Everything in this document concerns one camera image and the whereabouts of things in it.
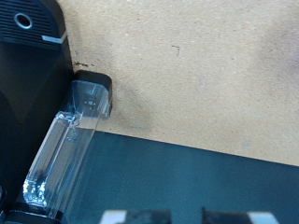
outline brown cardboard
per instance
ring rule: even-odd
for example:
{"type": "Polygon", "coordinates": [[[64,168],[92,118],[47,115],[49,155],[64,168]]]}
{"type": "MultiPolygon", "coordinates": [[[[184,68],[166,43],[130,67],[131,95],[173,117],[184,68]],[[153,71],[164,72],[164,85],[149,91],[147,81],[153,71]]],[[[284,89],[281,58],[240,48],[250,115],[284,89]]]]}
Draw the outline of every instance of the brown cardboard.
{"type": "Polygon", "coordinates": [[[298,1],[59,3],[75,69],[113,80],[98,130],[299,165],[298,1]]]}

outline black device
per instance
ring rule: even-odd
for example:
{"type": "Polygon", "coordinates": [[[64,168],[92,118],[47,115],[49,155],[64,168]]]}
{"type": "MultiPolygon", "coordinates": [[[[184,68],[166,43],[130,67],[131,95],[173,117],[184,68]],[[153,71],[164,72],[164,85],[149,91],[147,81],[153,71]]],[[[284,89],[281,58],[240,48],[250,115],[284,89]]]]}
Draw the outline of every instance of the black device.
{"type": "Polygon", "coordinates": [[[72,80],[53,0],[0,1],[0,213],[15,202],[72,80]]]}

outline transparent acrylic piece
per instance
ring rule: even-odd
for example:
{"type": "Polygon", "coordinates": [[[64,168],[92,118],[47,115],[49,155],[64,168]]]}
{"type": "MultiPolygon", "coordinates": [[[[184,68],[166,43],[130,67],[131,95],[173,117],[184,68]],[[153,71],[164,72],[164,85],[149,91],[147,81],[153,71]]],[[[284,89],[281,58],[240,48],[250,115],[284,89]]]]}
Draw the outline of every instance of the transparent acrylic piece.
{"type": "Polygon", "coordinates": [[[49,217],[65,210],[94,129],[100,119],[108,118],[110,108],[104,86],[72,82],[24,181],[22,196],[27,204],[47,208],[49,217]]]}

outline white label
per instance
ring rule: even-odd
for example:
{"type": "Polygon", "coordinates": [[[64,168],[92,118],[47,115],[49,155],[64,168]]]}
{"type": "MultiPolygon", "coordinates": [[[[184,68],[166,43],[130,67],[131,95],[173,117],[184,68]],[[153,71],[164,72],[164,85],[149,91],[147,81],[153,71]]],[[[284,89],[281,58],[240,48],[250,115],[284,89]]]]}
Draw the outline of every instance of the white label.
{"type": "Polygon", "coordinates": [[[100,224],[120,224],[125,221],[127,211],[107,210],[102,216],[100,224]]]}

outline gray stripe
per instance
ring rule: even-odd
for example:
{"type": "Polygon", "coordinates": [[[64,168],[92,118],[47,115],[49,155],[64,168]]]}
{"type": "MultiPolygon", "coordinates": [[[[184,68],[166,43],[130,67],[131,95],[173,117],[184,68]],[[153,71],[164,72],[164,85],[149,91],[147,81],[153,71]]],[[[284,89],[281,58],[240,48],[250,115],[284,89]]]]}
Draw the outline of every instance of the gray stripe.
{"type": "Polygon", "coordinates": [[[52,37],[52,36],[48,36],[48,35],[42,35],[41,37],[43,38],[44,41],[52,42],[55,44],[62,44],[62,43],[64,43],[66,35],[67,35],[67,33],[65,31],[61,38],[52,37]]]}

